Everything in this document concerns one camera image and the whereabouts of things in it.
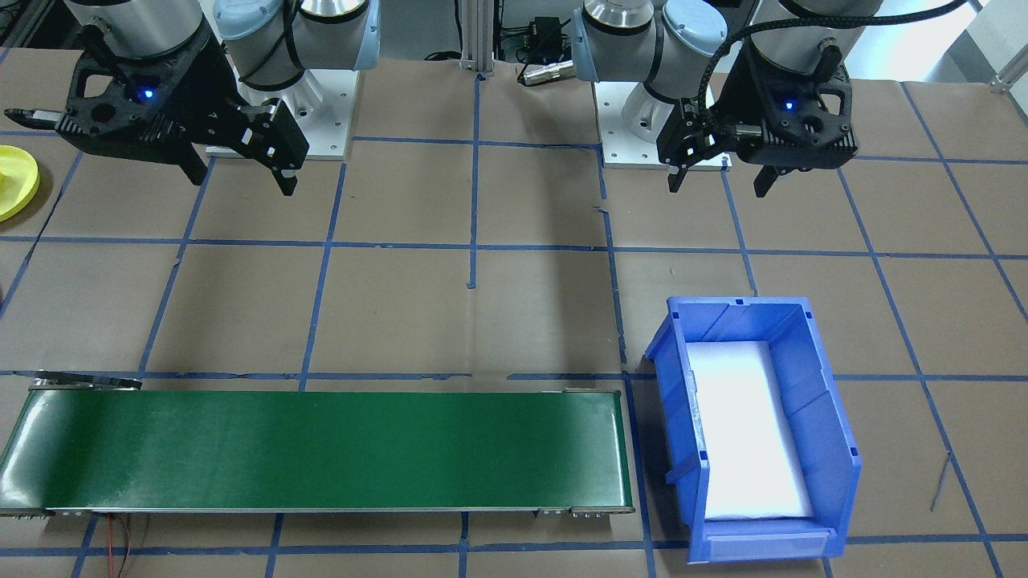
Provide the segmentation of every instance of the red wire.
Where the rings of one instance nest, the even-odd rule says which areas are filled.
[[[107,577],[114,578],[114,523],[107,514]]]

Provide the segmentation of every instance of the bolt hole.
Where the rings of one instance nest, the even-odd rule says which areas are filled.
[[[824,122],[816,116],[808,116],[803,119],[803,128],[808,133],[820,133],[824,130]]]
[[[114,118],[115,114],[117,114],[117,110],[113,106],[105,103],[94,107],[91,116],[97,122],[107,122],[111,118]]]

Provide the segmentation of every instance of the black power supply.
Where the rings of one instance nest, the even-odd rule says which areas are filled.
[[[564,39],[560,32],[560,19],[536,16],[528,25],[526,49],[528,55],[531,55],[528,64],[551,64],[562,61]]]

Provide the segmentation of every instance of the blue plastic bin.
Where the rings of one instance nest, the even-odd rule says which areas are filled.
[[[842,555],[860,457],[804,297],[671,297],[646,356],[657,367],[690,563]],[[707,520],[709,461],[687,342],[767,341],[813,515]]]

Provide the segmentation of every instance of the blue tape grid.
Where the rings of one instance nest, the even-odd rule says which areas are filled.
[[[102,515],[91,516],[89,526],[96,529],[96,525]],[[0,558],[2,557],[70,557],[80,556],[84,561],[86,557],[106,556],[106,546],[88,546],[93,541],[93,534],[88,536],[88,541],[83,537],[80,547],[39,547],[39,548],[0,548]],[[989,534],[990,542],[1002,543],[1024,543],[1028,542],[1028,534]],[[889,545],[889,544],[959,544],[959,543],[980,543],[982,537],[979,534],[911,534],[896,536],[850,536],[846,544],[850,546],[865,545]],[[133,548],[133,555],[157,556],[157,555],[193,555],[193,556],[234,556],[247,555],[323,555],[323,554],[460,554],[462,544],[338,544],[338,545],[311,545],[311,546],[221,546],[215,548],[201,547],[179,547],[179,546],[147,546],[143,548]],[[682,550],[689,547],[689,543],[678,540],[655,540],[652,542],[653,550]],[[468,553],[476,552],[547,552],[547,551],[570,551],[570,550],[641,550],[645,543],[641,540],[611,541],[611,542],[506,542],[497,544],[480,544],[477,546],[467,546]],[[115,556],[124,553],[123,547],[111,549]]]
[[[474,128],[473,128],[473,140],[471,148],[471,241],[470,243],[470,267],[471,273],[468,274],[468,289],[474,289],[478,284],[478,175],[479,175],[479,159],[481,157],[481,142],[479,137],[481,134],[481,111],[482,111],[482,82],[485,80],[485,76],[481,74],[475,75],[475,110],[474,110]]]
[[[856,218],[856,224],[860,229],[860,234],[864,237],[864,242],[868,246],[868,251],[874,253],[874,245],[871,242],[871,237],[868,234],[868,229],[864,225],[864,219],[860,218],[860,212],[856,208],[856,202],[853,200],[853,193],[849,188],[849,183],[846,181],[846,176],[842,169],[837,171],[839,175],[839,181],[842,184],[843,190],[846,193],[846,198],[849,202],[850,208],[853,210],[853,216]],[[917,353],[914,351],[914,344],[910,338],[910,334],[907,332],[907,327],[904,324],[903,318],[900,315],[900,309],[896,305],[896,300],[892,295],[892,290],[889,288],[888,281],[885,279],[885,272],[882,268],[882,263],[877,256],[872,255],[872,261],[875,265],[875,272],[878,274],[878,279],[882,284],[882,289],[885,292],[885,298],[888,300],[889,309],[892,310],[892,316],[895,319],[896,325],[900,328],[900,333],[903,336],[904,345],[907,347],[907,353],[910,355],[911,362],[914,364],[914,371],[917,373],[918,382],[921,384],[921,389],[924,392],[924,396],[928,401],[928,407],[931,410],[931,416],[935,421],[935,427],[939,429],[939,435],[943,438],[943,443],[946,449],[950,453],[950,461],[953,465],[953,471],[956,474],[957,479],[960,481],[960,487],[963,491],[964,498],[967,501],[967,506],[970,508],[971,516],[975,518],[975,525],[978,527],[979,538],[985,544],[986,552],[989,554],[989,562],[992,564],[992,569],[996,573],[996,578],[1002,578],[1003,572],[999,568],[999,561],[996,558],[996,554],[993,551],[992,544],[989,541],[988,536],[985,532],[985,525],[982,521],[982,516],[978,511],[978,506],[975,504],[975,499],[971,497],[970,489],[967,486],[967,480],[963,475],[963,471],[960,468],[960,463],[957,459],[957,455],[953,451],[953,445],[950,443],[949,435],[946,433],[946,427],[943,425],[942,416],[939,413],[939,408],[935,406],[934,399],[931,397],[931,392],[928,389],[928,383],[922,377],[923,371],[921,370],[921,364],[918,361]]]
[[[3,302],[0,303],[0,319],[3,319],[4,314],[7,313],[7,309],[10,306],[11,300],[14,298],[14,293],[17,291],[19,285],[22,284],[22,279],[25,278],[25,272],[29,269],[29,262],[32,261],[32,256],[36,253],[36,248],[39,246],[43,232],[46,230],[46,225],[50,224],[53,212],[57,211],[58,205],[61,203],[61,200],[64,198],[65,192],[68,190],[68,185],[71,184],[71,179],[75,176],[75,171],[78,170],[78,166],[82,161],[83,156],[84,153],[82,152],[75,155],[75,159],[68,169],[68,174],[65,176],[64,182],[61,183],[61,190],[58,192],[57,198],[53,200],[53,205],[50,207],[50,211],[46,215],[46,219],[43,221],[42,226],[39,227],[39,232],[36,237],[28,239],[32,241],[32,247],[29,248],[29,252],[26,253],[25,258],[22,259],[22,265],[17,268],[17,273],[14,274],[14,280],[7,289],[7,293],[2,295]]]
[[[37,238],[29,236],[3,236],[0,243],[35,242]],[[289,241],[289,240],[258,240],[258,239],[162,239],[162,238],[119,238],[119,237],[56,237],[43,236],[39,243],[91,243],[109,245],[201,245],[231,247],[323,247],[321,241]],[[388,241],[332,241],[333,249],[426,249],[468,251],[565,251],[584,253],[602,253],[610,251],[608,246],[595,245],[490,245],[462,243],[393,243]],[[742,255],[742,249],[718,247],[613,247],[615,253],[667,253],[667,254],[714,254]],[[954,259],[954,260],[998,260],[1028,261],[1028,255],[995,253],[892,253],[880,251],[822,251],[804,249],[750,249],[745,253],[751,255],[779,255],[797,257],[889,257],[894,259]]]
[[[328,278],[329,262],[332,258],[332,238],[339,222],[339,206],[342,204],[342,189],[346,180],[346,165],[339,167],[339,180],[335,185],[335,201],[332,203],[332,216],[328,222],[328,232],[325,234],[322,264],[318,274],[318,286],[315,289],[315,304],[310,312],[310,329],[307,331],[307,346],[303,350],[303,364],[300,369],[299,391],[306,391],[307,380],[310,377],[310,357],[315,351],[315,338],[318,335],[318,320],[321,318],[321,302],[325,295],[325,281]]]
[[[975,212],[971,210],[970,204],[967,202],[967,197],[963,193],[963,189],[960,188],[960,184],[957,182],[957,178],[953,174],[953,169],[950,168],[949,161],[947,161],[946,156],[943,155],[943,150],[939,147],[939,142],[928,129],[928,123],[925,122],[924,116],[921,114],[921,110],[917,108],[917,103],[914,102],[914,97],[910,94],[910,88],[907,87],[906,82],[901,82],[900,85],[903,87],[904,95],[906,95],[911,108],[914,109],[914,113],[917,115],[917,120],[921,123],[921,128],[924,129],[924,134],[928,137],[928,141],[931,142],[931,147],[935,149],[935,154],[939,156],[939,160],[943,164],[943,168],[946,169],[946,174],[950,177],[950,182],[953,183],[953,190],[955,190],[957,196],[960,197],[960,203],[963,204],[964,210],[967,211],[967,216],[970,217],[971,223],[975,224],[975,230],[978,231],[978,236],[982,239],[982,244],[985,245],[985,250],[988,251],[989,256],[992,258],[992,262],[996,265],[999,276],[1003,278],[1003,283],[1006,284],[1006,290],[1009,291],[1011,295],[1014,297],[1014,302],[1017,303],[1018,310],[1021,312],[1021,317],[1023,317],[1025,321],[1028,321],[1028,312],[1025,311],[1024,303],[1021,302],[1017,291],[1014,290],[1014,285],[1011,284],[1011,279],[1006,276],[1006,272],[1003,270],[1003,265],[999,262],[999,259],[996,258],[996,252],[992,250],[992,244],[989,243],[989,239],[985,236],[985,229],[982,228],[982,224],[978,221],[978,217],[975,216]]]
[[[164,311],[168,310],[168,301],[172,298],[172,289],[175,287],[175,280],[178,279],[179,269],[182,268],[182,259],[185,258],[186,248],[189,247],[189,238],[192,236],[193,226],[196,224],[196,216],[199,215],[199,207],[204,203],[204,195],[207,193],[207,187],[211,183],[211,175],[214,174],[217,164],[217,158],[211,159],[210,165],[207,167],[207,175],[204,177],[204,182],[200,183],[199,190],[196,191],[196,200],[193,202],[192,211],[189,213],[189,221],[186,223],[185,231],[182,232],[182,239],[179,240],[179,252],[175,256],[175,265],[172,266],[172,273],[168,275],[168,283],[164,284],[164,293],[160,297],[160,304],[157,305],[157,313],[154,315],[153,323],[150,325],[150,336],[146,339],[146,347],[143,348],[143,357],[139,360],[140,373],[146,371],[146,366],[150,362],[153,344],[157,340],[157,330],[160,329],[160,322],[164,318]]]
[[[0,52],[0,63],[6,58],[8,49],[4,49]],[[1017,165],[1025,166],[1028,161],[1025,160],[992,160],[992,159],[969,159],[969,158],[946,158],[941,149],[939,148],[938,142],[931,135],[927,123],[925,122],[920,111],[917,109],[916,103],[910,95],[909,89],[906,85],[903,85],[905,94],[910,101],[911,106],[914,108],[919,121],[921,122],[925,133],[927,134],[933,148],[938,154],[938,158],[919,158],[919,157],[889,157],[889,156],[858,156],[860,159],[873,159],[873,160],[891,160],[900,162],[940,162],[946,170],[950,179],[954,185],[954,189],[960,196],[968,216],[971,218],[980,237],[982,238],[983,244],[986,247],[987,254],[977,255],[977,254],[933,254],[933,253],[878,253],[873,249],[870,238],[867,234],[862,222],[860,221],[859,215],[856,211],[855,203],[852,200],[852,194],[848,189],[848,184],[845,182],[845,177],[840,171],[840,180],[843,183],[844,189],[849,197],[851,208],[854,211],[854,215],[857,218],[858,224],[860,225],[861,233],[865,237],[865,241],[868,245],[868,252],[841,252],[841,251],[778,251],[778,250],[761,250],[761,249],[747,249],[744,244],[744,239],[742,236],[741,223],[739,222],[738,214],[735,208],[734,198],[732,197],[732,191],[727,183],[727,179],[724,182],[726,188],[726,194],[728,195],[730,208],[732,210],[733,223],[736,226],[736,232],[739,238],[740,248],[736,249],[693,249],[693,248],[661,248],[661,247],[616,247],[613,243],[613,234],[611,233],[610,225],[610,215],[604,212],[604,228],[608,233],[608,244],[607,247],[585,247],[585,246],[479,246],[477,245],[477,207],[475,203],[477,202],[477,153],[481,146],[498,146],[498,147],[526,147],[526,148],[586,148],[596,150],[597,153],[600,152],[600,148],[595,144],[567,144],[567,145],[545,145],[545,144],[534,144],[534,143],[517,143],[517,142],[501,142],[501,141],[480,141],[478,138],[478,127],[479,127],[479,82],[480,77],[476,78],[475,82],[475,138],[472,141],[465,140],[442,140],[442,139],[403,139],[403,138],[378,138],[378,137],[355,137],[354,140],[367,140],[367,141],[383,141],[383,142],[410,142],[410,143],[437,143],[437,144],[455,144],[455,145],[471,145],[475,148],[475,160],[473,162],[473,171],[475,172],[475,178],[473,178],[473,222],[472,222],[472,237],[469,245],[443,245],[443,244],[394,244],[394,243],[347,243],[347,242],[334,242],[332,241],[332,228],[334,228],[334,223],[337,217],[337,212],[339,209],[339,200],[341,198],[341,185],[342,176],[344,174],[344,168],[340,172],[340,183],[337,189],[336,204],[333,209],[332,225],[330,226],[329,234],[324,243],[318,242],[296,242],[296,241],[250,241],[250,240],[193,240],[190,239],[190,232],[192,223],[195,221],[196,214],[199,209],[200,202],[203,200],[203,194],[205,188],[201,187],[197,193],[197,201],[194,205],[193,212],[190,216],[190,222],[187,226],[187,231],[183,236],[183,239],[118,239],[118,238],[60,238],[52,237],[46,238],[42,236],[43,230],[40,231],[39,236],[36,238],[32,237],[5,237],[0,238],[2,241],[23,241],[23,242],[33,242],[33,248],[30,250],[29,255],[24,260],[22,267],[20,268],[15,281],[12,284],[8,294],[6,295],[3,306],[0,308],[0,316],[3,315],[4,308],[10,301],[13,296],[14,290],[17,284],[21,282],[22,277],[29,264],[29,259],[31,258],[32,252],[39,243],[125,243],[125,244],[169,244],[179,245],[179,258],[184,255],[185,248],[188,245],[240,245],[240,246],[300,246],[300,247],[318,247],[322,246],[325,249],[325,256],[322,263],[321,278],[319,282],[319,297],[323,291],[324,277],[327,272],[328,256],[330,255],[331,249],[334,247],[376,247],[376,248],[406,248],[406,249],[455,249],[455,250],[470,250],[472,252],[472,274],[469,281],[469,287],[474,286],[475,272],[474,272],[474,260],[475,252],[477,250],[491,250],[491,251],[605,251],[609,254],[611,260],[612,269],[612,290],[615,296],[615,306],[620,309],[620,298],[618,295],[618,283],[617,283],[617,272],[615,263],[616,253],[631,253],[631,252],[648,252],[648,253],[714,253],[714,254],[739,254],[743,257],[744,263],[746,265],[747,277],[750,281],[750,285],[757,291],[756,281],[754,279],[754,274],[749,266],[749,255],[760,254],[760,255],[827,255],[827,256],[847,256],[847,257],[871,257],[876,264],[876,269],[879,274],[880,280],[882,282],[883,288],[888,297],[890,308],[893,311],[893,315],[896,319],[897,324],[901,328],[901,333],[904,336],[905,344],[908,347],[908,351],[911,355],[912,361],[914,362],[916,374],[837,374],[836,378],[841,381],[865,381],[865,382],[883,382],[883,381],[913,381],[919,382],[924,389],[925,395],[929,401],[929,406],[931,408],[932,414],[937,421],[937,426],[940,429],[940,433],[943,436],[944,442],[947,447],[952,449],[950,445],[949,438],[945,432],[945,428],[942,424],[942,419],[939,414],[938,408],[935,407],[933,400],[931,399],[930,391],[928,391],[927,383],[933,381],[962,381],[962,382],[1028,382],[1028,375],[951,375],[951,374],[925,374],[921,371],[920,366],[916,359],[916,354],[913,351],[912,342],[907,334],[906,328],[903,325],[903,321],[900,317],[898,310],[895,305],[895,301],[891,295],[888,288],[887,282],[884,278],[884,273],[881,269],[879,263],[880,257],[893,257],[893,258],[929,258],[929,259],[975,259],[975,260],[992,260],[999,270],[1007,289],[1011,291],[1012,296],[1018,304],[1019,310],[1022,315],[1028,319],[1026,315],[1025,308],[1017,292],[1014,290],[1009,279],[1007,278],[1005,272],[1002,269],[1001,261],[1003,260],[1028,260],[1028,255],[1003,255],[996,254],[988,240],[985,237],[984,230],[982,229],[978,219],[976,218],[974,212],[970,209],[966,197],[963,195],[959,184],[957,183],[955,177],[953,176],[950,165],[954,164],[979,164],[979,165]],[[0,136],[15,136],[15,137],[41,137],[41,136],[53,136],[51,134],[29,132],[29,131],[0,131]],[[61,192],[54,203],[54,208],[57,203],[60,202],[61,196],[64,194],[67,186],[74,175],[79,161],[81,160],[81,153],[76,157],[71,169],[69,170],[68,176],[62,185]],[[599,175],[600,175],[600,190],[601,198],[607,198],[605,185],[602,180],[602,157],[599,158]],[[177,268],[173,269],[172,275],[169,279],[169,284],[166,290],[166,296],[161,302],[161,309],[158,312],[154,320],[153,330],[151,331],[150,339],[148,340],[148,347],[145,356],[149,355],[150,348],[152,347],[153,338],[156,335],[156,330],[159,326],[160,318],[162,315],[163,308],[167,305],[167,297],[170,295],[172,285],[174,284],[174,278],[177,274]],[[307,378],[319,378],[319,380],[445,380],[454,376],[471,376],[468,373],[314,373],[309,372],[309,354],[313,350],[314,337],[317,329],[317,317],[319,314],[320,299],[316,297],[315,311],[311,313],[311,329],[308,336],[307,350],[305,352],[304,358],[304,370],[301,373],[176,373],[176,372],[150,372],[145,371],[146,357],[141,362],[140,371],[133,372],[102,372],[104,374],[110,374],[115,376],[142,376],[147,378],[252,378],[252,380],[301,380],[301,389],[305,384]],[[616,318],[619,324],[619,334],[621,331],[621,315],[620,311],[616,312]],[[619,344],[622,357],[624,357],[624,344],[623,337]],[[16,370],[0,370],[0,374],[11,374],[11,373],[28,373],[27,371],[16,371]],[[654,375],[650,374],[607,374],[607,373],[518,373],[512,374],[508,378],[510,380],[618,380],[622,378],[625,383],[626,390],[628,391],[628,403],[629,403],[629,420],[630,427],[632,429],[633,439],[637,439],[637,426],[635,423],[635,407],[634,407],[634,397],[631,390],[632,380],[653,380]],[[642,520],[644,520],[644,540],[641,542],[566,542],[566,543],[516,543],[516,544],[486,544],[481,546],[468,546],[468,533],[469,533],[469,516],[467,512],[462,514],[462,534],[461,541],[454,545],[436,545],[436,544],[421,544],[421,545],[404,545],[404,546],[379,546],[379,545],[340,545],[340,546],[288,546],[280,547],[279,539],[281,537],[282,526],[284,522],[284,517],[282,514],[278,514],[276,517],[274,529],[272,531],[271,543],[267,547],[225,547],[225,548],[167,548],[167,547],[149,547],[136,550],[134,553],[138,555],[163,555],[163,554],[182,554],[182,555],[237,555],[237,554],[266,554],[268,555],[268,566],[266,570],[266,576],[270,577],[273,575],[274,559],[278,554],[318,554],[318,553],[452,553],[455,552],[461,556],[460,564],[460,576],[465,578],[467,575],[467,555],[469,552],[477,551],[550,551],[550,550],[596,550],[596,549],[645,549],[647,551],[648,559],[648,573],[649,576],[655,575],[655,567],[653,563],[653,551],[655,549],[678,549],[688,546],[685,542],[677,541],[653,541],[650,534],[649,527],[649,512],[646,505],[646,492],[645,483],[642,479],[642,468],[641,458],[638,449],[635,449],[635,465],[637,472],[637,487],[639,490],[639,506],[641,510]],[[978,534],[962,534],[962,535],[911,535],[911,536],[856,536],[850,537],[848,542],[850,544],[902,544],[902,543],[953,543],[953,542],[982,542],[985,544],[990,562],[993,565],[993,569],[996,572],[997,577],[1001,577],[1002,573],[999,569],[998,563],[996,561],[995,554],[992,551],[992,542],[1028,542],[1028,534],[987,534],[982,523],[981,516],[979,515],[978,509],[974,503],[970,496],[970,492],[966,485],[966,480],[964,479],[962,471],[959,469],[959,464],[957,463],[956,457],[954,455],[954,468],[956,475],[960,480],[961,489],[964,492],[965,498],[968,501],[968,505],[971,508],[972,514],[976,519],[976,523],[979,527]],[[78,578],[81,574],[82,565],[86,556],[102,556],[106,555],[106,548],[91,548],[89,543],[91,543],[93,535],[96,530],[98,517],[93,516],[89,523],[86,527],[85,534],[83,536],[82,544],[79,548],[0,548],[0,557],[3,556],[34,556],[34,555],[76,555],[76,564],[72,573],[73,578]],[[832,568],[828,559],[823,561],[824,572],[827,578],[832,578]]]

